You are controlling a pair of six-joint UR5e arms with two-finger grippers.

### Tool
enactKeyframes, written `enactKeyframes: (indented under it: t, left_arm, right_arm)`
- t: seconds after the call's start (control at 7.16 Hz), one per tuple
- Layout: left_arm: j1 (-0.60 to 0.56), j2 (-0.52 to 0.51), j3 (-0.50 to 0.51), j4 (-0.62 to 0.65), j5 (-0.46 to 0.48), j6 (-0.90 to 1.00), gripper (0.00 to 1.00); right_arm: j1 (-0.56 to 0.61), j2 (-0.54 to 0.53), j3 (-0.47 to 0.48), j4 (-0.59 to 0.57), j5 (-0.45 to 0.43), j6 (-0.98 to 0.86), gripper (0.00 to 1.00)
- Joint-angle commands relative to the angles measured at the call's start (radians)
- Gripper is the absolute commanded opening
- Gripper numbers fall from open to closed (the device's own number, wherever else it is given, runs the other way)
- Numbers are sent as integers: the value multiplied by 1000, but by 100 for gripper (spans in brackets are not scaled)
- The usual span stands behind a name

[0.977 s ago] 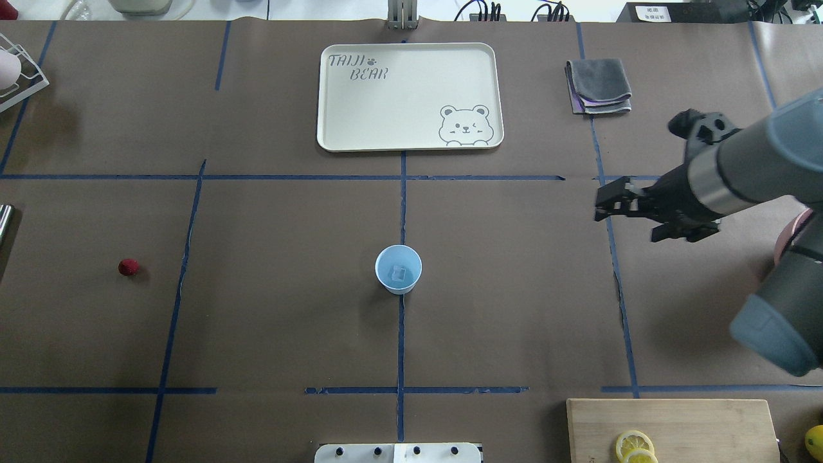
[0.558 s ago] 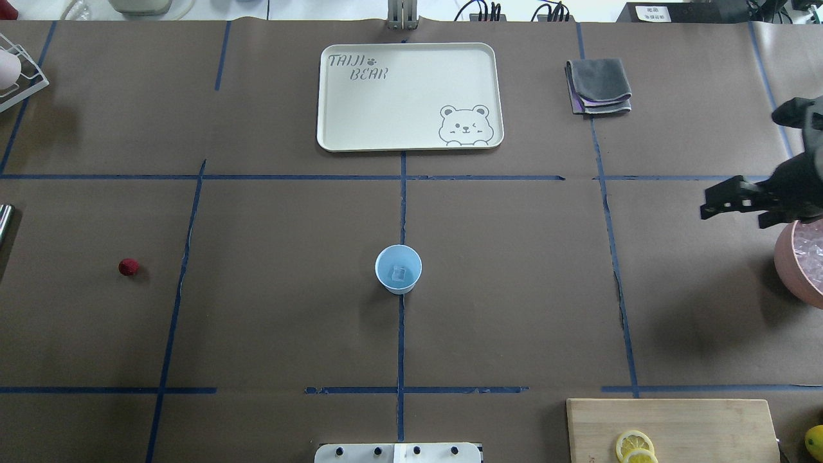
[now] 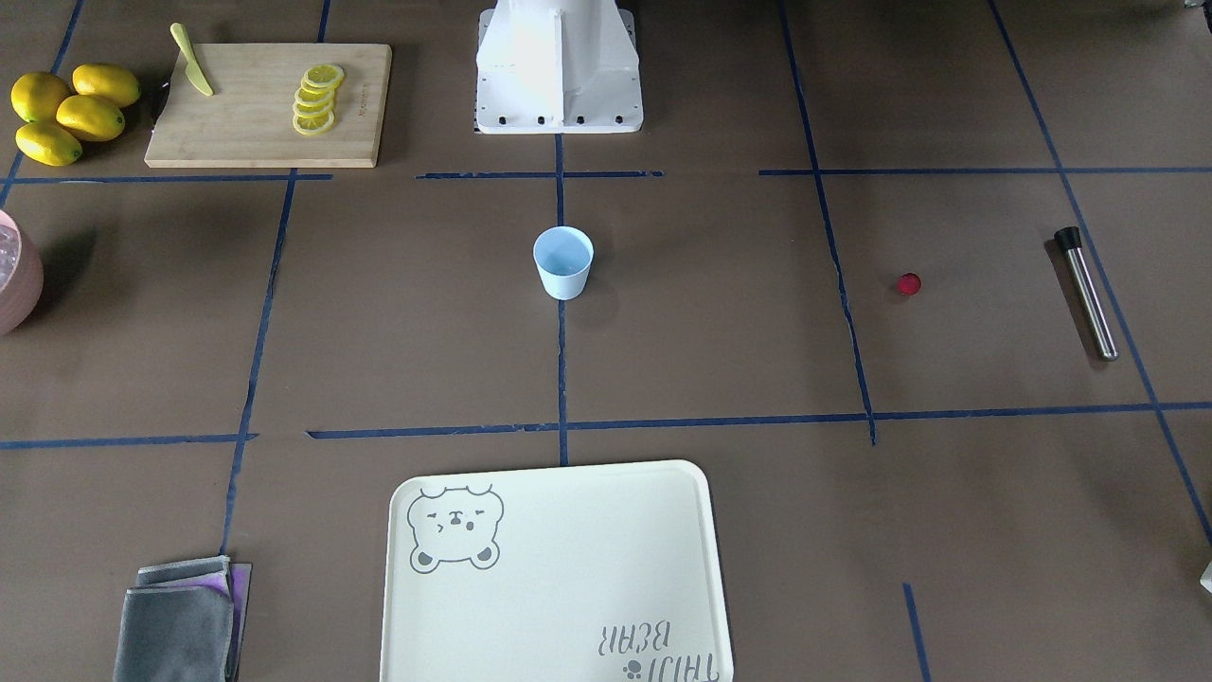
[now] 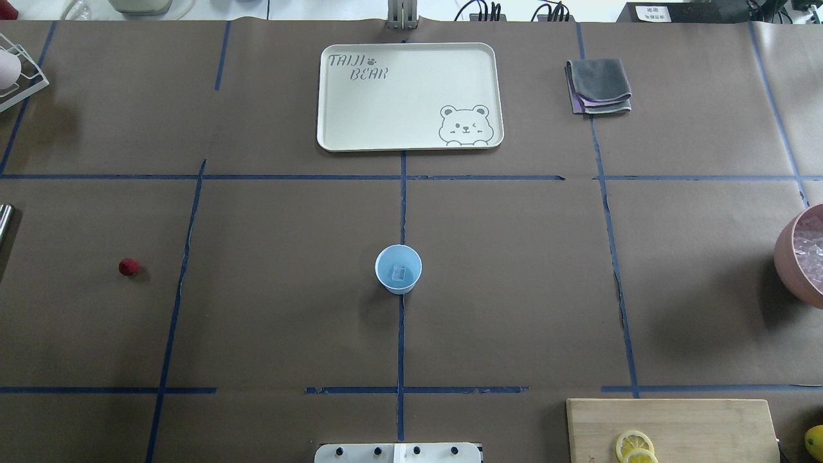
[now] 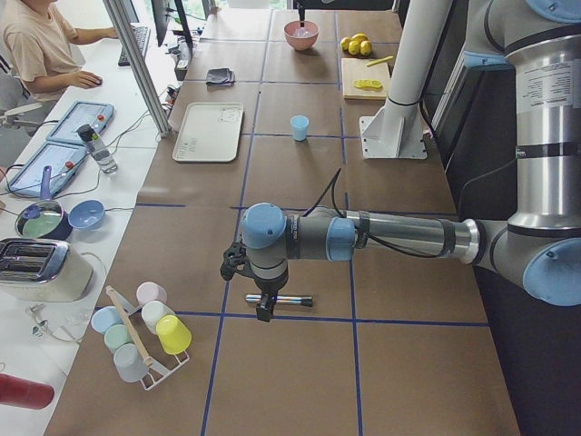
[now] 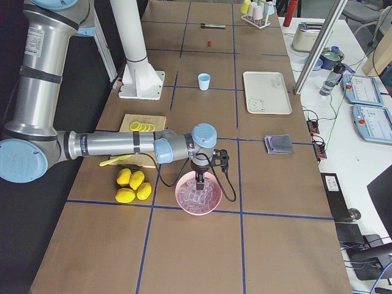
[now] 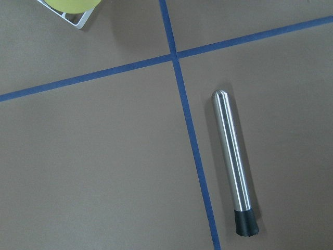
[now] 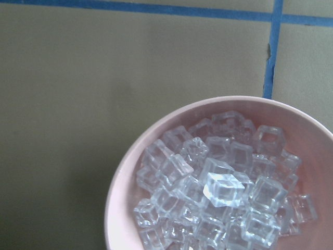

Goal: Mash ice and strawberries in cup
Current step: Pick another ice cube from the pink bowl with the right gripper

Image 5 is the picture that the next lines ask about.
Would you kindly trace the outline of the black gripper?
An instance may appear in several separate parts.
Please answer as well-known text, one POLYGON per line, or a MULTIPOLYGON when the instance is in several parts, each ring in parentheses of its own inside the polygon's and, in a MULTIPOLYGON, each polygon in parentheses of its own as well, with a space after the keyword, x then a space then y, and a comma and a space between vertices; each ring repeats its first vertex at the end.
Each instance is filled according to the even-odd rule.
POLYGON ((293 0, 293 7, 299 11, 300 27, 305 26, 305 4, 303 0, 293 0))
POLYGON ((284 271, 272 279, 255 277, 254 281, 261 291, 261 298, 256 303, 256 316, 261 322, 270 322, 273 317, 274 307, 276 305, 276 296, 288 281, 289 273, 284 271))

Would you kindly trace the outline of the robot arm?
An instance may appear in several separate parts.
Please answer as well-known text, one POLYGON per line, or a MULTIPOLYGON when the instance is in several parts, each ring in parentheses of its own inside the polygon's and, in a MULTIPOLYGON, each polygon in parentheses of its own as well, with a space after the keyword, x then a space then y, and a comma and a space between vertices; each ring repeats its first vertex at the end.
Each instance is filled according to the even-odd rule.
POLYGON ((415 257, 457 258, 498 273, 538 300, 580 302, 580 4, 472 1, 464 63, 516 71, 517 209, 505 221, 421 219, 315 206, 287 215, 258 203, 224 252, 221 274, 261 290, 269 321, 292 259, 347 261, 375 242, 415 257))

